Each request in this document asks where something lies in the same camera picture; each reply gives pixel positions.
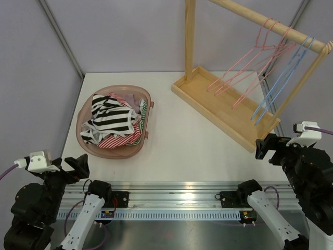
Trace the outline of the pink hanger of red top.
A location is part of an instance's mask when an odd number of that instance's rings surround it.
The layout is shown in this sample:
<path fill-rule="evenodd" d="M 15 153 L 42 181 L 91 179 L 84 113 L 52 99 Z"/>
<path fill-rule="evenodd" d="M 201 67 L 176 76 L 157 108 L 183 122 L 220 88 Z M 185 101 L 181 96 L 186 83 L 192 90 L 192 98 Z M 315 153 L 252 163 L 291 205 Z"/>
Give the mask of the pink hanger of red top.
<path fill-rule="evenodd" d="M 216 90 L 215 96 L 220 95 L 221 93 L 225 92 L 226 90 L 230 89 L 240 81 L 244 80 L 254 72 L 257 72 L 259 69 L 261 70 L 260 73 L 262 73 L 269 63 L 271 63 L 274 59 L 277 59 L 278 57 L 284 55 L 287 52 L 286 45 L 282 45 L 279 43 L 278 45 L 267 45 L 266 40 L 268 37 L 268 34 L 273 29 L 273 27 L 279 23 L 279 21 L 275 21 L 269 29 L 267 29 L 265 38 L 260 44 L 260 37 L 262 29 L 264 28 L 264 25 L 272 20 L 272 18 L 266 19 L 266 21 L 262 24 L 262 26 L 259 29 L 257 38 L 255 40 L 255 44 L 253 48 L 248 51 L 239 61 L 237 61 L 231 68 L 227 70 L 226 73 L 223 74 L 223 76 L 213 83 L 209 85 L 207 90 Z M 247 62 L 246 65 L 244 65 L 232 78 L 229 78 L 228 80 L 224 80 L 224 77 L 227 73 L 229 73 L 231 70 L 233 70 L 238 64 L 240 64 L 244 59 L 249 58 L 250 55 L 253 55 L 253 57 Z"/>

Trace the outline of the green striped tank top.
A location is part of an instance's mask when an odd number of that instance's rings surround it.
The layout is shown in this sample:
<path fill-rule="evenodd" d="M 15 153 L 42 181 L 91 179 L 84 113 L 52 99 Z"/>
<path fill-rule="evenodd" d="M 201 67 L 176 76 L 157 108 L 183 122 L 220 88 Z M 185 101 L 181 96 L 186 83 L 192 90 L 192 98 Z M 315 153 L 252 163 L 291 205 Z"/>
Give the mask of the green striped tank top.
<path fill-rule="evenodd" d="M 140 107 L 140 115 L 141 115 L 141 120 L 137 122 L 136 124 L 138 125 L 140 134 L 134 135 L 133 138 L 126 144 L 127 146 L 134 146 L 138 145 L 141 141 L 142 135 L 143 135 L 143 130 L 144 130 L 144 123 L 146 119 L 146 113 L 147 113 L 147 102 L 142 98 L 139 101 L 139 107 Z"/>

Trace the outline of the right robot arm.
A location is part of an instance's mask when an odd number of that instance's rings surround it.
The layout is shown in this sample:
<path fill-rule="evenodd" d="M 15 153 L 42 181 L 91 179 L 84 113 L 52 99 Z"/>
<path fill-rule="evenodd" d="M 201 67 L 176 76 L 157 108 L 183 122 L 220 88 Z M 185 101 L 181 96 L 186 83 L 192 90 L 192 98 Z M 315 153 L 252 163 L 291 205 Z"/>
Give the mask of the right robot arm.
<path fill-rule="evenodd" d="M 307 219 L 309 237 L 290 225 L 254 179 L 238 185 L 237 203 L 259 214 L 281 249 L 332 249 L 332 162 L 328 154 L 312 144 L 302 146 L 271 133 L 257 139 L 256 147 L 256 159 L 274 151 L 269 162 L 285 173 Z"/>

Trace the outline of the pink hanger of black top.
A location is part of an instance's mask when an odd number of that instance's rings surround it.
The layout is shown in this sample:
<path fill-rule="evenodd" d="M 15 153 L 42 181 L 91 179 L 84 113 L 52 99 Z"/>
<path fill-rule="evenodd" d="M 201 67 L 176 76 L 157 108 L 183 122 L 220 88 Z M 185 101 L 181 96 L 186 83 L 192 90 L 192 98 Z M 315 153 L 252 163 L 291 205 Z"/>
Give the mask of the pink hanger of black top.
<path fill-rule="evenodd" d="M 261 38 L 260 38 L 260 43 L 262 43 L 265 35 L 266 35 L 266 32 L 265 34 L 263 34 L 263 29 L 262 29 L 262 32 L 261 32 Z M 226 76 L 224 77 L 224 80 L 228 80 L 229 78 L 232 78 L 244 65 L 247 64 L 247 62 L 253 57 L 253 55 L 250 55 L 249 58 L 246 58 L 244 59 L 240 64 L 238 64 L 233 70 L 231 70 L 229 73 L 226 74 Z M 208 92 L 216 92 L 217 89 L 215 90 L 208 90 Z"/>

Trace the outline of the mauve tank top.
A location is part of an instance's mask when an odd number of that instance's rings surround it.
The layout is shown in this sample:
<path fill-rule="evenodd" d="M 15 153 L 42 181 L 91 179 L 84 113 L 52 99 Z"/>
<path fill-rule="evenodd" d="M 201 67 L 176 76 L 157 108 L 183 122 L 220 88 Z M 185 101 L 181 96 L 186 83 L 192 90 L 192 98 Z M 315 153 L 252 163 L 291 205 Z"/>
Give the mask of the mauve tank top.
<path fill-rule="evenodd" d="M 131 108 L 135 110 L 137 114 L 140 113 L 139 101 L 135 98 L 133 94 L 126 94 L 123 96 L 123 98 L 131 106 Z"/>

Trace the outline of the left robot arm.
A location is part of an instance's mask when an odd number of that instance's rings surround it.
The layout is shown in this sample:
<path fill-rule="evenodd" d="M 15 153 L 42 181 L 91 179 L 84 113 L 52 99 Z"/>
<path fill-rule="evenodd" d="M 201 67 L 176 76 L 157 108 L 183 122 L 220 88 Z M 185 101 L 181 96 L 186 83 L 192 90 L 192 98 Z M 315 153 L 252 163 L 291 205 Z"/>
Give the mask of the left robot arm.
<path fill-rule="evenodd" d="M 15 161 L 14 166 L 23 168 L 43 180 L 42 184 L 30 183 L 22 187 L 11 208 L 14 218 L 4 237 L 4 249 L 50 249 L 51 227 L 57 220 L 65 188 L 89 176 L 88 155 L 67 157 L 64 161 L 72 167 L 63 170 L 61 158 L 52 160 L 50 152 L 32 152 Z M 104 181 L 93 181 L 88 186 L 83 208 L 74 225 L 58 249 L 82 249 L 88 232 L 102 207 L 112 202 L 111 185 Z"/>

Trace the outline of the red striped tank top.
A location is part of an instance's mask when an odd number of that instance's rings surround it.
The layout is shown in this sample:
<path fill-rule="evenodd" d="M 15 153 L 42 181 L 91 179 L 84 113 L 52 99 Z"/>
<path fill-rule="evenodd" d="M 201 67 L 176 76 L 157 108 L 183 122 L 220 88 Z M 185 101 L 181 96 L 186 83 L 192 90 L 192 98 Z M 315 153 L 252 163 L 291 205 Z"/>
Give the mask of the red striped tank top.
<path fill-rule="evenodd" d="M 108 94 L 108 96 L 114 97 L 122 106 L 131 108 L 131 106 L 125 101 L 123 96 L 120 96 L 113 92 L 110 92 Z M 138 125 L 136 124 L 140 120 L 141 120 L 141 115 L 140 115 L 140 119 L 138 119 L 136 122 L 133 123 L 133 127 L 134 127 L 133 134 L 126 135 L 125 137 L 121 137 L 116 134 L 111 134 L 108 137 L 104 138 L 97 146 L 100 148 L 108 148 L 108 149 L 125 146 L 133 138 L 134 135 L 140 134 Z"/>

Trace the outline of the black white striped tank top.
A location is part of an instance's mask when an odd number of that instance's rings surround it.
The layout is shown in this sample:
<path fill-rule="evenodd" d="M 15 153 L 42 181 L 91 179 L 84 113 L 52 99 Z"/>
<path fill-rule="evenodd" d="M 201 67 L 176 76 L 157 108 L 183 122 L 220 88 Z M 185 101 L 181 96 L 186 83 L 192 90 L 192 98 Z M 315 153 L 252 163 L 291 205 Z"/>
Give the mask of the black white striped tank top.
<path fill-rule="evenodd" d="M 91 112 L 91 119 L 82 124 L 86 130 L 80 132 L 86 144 L 97 145 L 110 135 L 115 138 L 132 135 L 135 132 L 134 124 L 141 119 L 139 111 L 135 111 L 123 97 L 113 92 L 93 95 Z"/>

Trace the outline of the pink hanger of mauve top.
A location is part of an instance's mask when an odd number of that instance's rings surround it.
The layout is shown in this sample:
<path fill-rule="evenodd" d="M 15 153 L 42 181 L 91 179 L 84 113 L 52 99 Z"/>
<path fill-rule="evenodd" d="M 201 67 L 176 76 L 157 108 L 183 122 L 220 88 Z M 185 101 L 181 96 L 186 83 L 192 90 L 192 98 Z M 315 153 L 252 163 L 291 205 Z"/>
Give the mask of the pink hanger of mauve top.
<path fill-rule="evenodd" d="M 265 80 L 272 72 L 272 70 L 268 69 L 269 65 L 276 59 L 284 57 L 288 52 L 290 52 L 290 50 L 295 47 L 295 43 L 288 45 L 283 41 L 286 35 L 292 29 L 292 26 L 289 26 L 287 31 L 284 32 L 278 44 L 267 44 L 269 33 L 278 23 L 279 22 L 277 21 L 271 25 L 271 27 L 267 30 L 262 43 L 260 43 L 261 32 L 258 33 L 254 47 L 248 53 L 246 53 L 245 56 L 240 59 L 240 61 L 243 61 L 245 58 L 252 54 L 254 57 L 251 58 L 249 62 L 237 72 L 236 77 L 240 77 L 240 79 L 233 83 L 233 86 L 248 78 L 254 72 L 257 72 L 258 76 L 262 76 L 262 79 L 259 81 L 259 83 L 262 83 L 263 80 Z"/>

